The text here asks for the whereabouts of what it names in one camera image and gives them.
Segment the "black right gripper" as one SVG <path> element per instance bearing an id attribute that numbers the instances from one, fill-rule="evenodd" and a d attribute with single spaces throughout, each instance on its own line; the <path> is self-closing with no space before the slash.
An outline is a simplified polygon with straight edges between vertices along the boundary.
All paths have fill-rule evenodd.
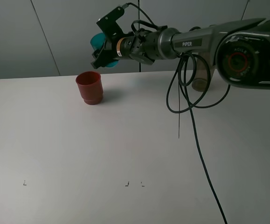
<path id="1" fill-rule="evenodd" d="M 133 60 L 131 53 L 136 36 L 133 32 L 124 34 L 121 29 L 106 28 L 104 45 L 100 48 L 93 48 L 94 60 L 90 63 L 94 69 L 100 67 L 112 67 L 118 60 Z"/>

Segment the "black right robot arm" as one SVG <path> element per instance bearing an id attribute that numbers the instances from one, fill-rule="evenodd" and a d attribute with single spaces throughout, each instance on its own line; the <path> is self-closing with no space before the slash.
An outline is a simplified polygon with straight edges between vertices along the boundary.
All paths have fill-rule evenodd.
<path id="1" fill-rule="evenodd" d="M 270 20 L 232 21 L 185 33 L 143 20 L 138 24 L 140 29 L 132 26 L 125 34 L 117 23 L 100 19 L 105 41 L 93 53 L 93 68 L 128 59 L 151 65 L 184 53 L 205 52 L 230 85 L 270 90 Z"/>

